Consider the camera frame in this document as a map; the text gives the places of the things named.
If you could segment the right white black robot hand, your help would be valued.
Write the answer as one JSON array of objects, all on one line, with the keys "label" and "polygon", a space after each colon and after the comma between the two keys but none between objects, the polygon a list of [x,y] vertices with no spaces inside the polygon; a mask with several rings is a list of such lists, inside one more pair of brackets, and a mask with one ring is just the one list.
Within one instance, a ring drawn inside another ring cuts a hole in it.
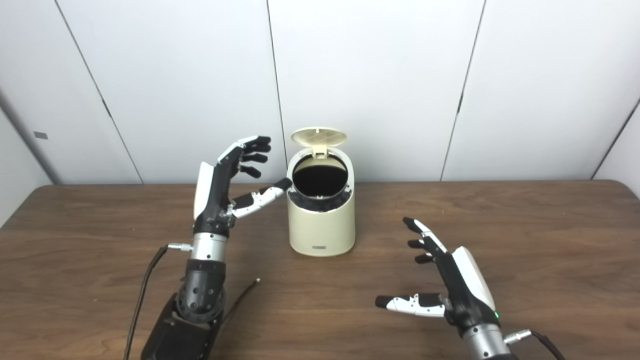
[{"label": "right white black robot hand", "polygon": [[414,261],[436,265],[447,295],[439,292],[378,295],[375,306],[419,317],[443,318],[457,328],[460,336],[482,324],[499,326],[495,301],[470,251],[463,246],[449,251],[418,219],[405,216],[402,221],[410,231],[420,236],[407,242],[410,248],[423,250],[423,254],[416,256]]}]

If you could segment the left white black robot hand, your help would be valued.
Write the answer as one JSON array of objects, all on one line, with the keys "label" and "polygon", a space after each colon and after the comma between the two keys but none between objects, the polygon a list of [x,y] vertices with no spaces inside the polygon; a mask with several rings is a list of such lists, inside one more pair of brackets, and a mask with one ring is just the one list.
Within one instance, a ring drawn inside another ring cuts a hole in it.
[{"label": "left white black robot hand", "polygon": [[214,165],[201,162],[193,205],[194,234],[228,237],[237,219],[258,212],[290,189],[293,182],[284,177],[258,191],[234,199],[229,196],[231,180],[238,173],[254,179],[262,176],[258,169],[245,163],[266,163],[266,154],[272,149],[271,141],[269,136],[244,137],[233,142]]}]

